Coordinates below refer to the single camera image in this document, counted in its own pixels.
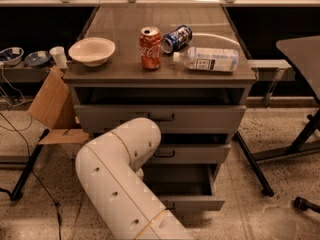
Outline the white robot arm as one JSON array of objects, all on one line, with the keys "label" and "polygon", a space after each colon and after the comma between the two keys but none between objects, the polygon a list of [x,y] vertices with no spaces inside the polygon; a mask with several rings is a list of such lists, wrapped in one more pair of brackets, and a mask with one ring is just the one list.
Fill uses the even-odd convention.
[{"label": "white robot arm", "polygon": [[116,240],[194,240],[138,175],[161,141],[159,127],[132,119],[86,143],[76,173]]}]

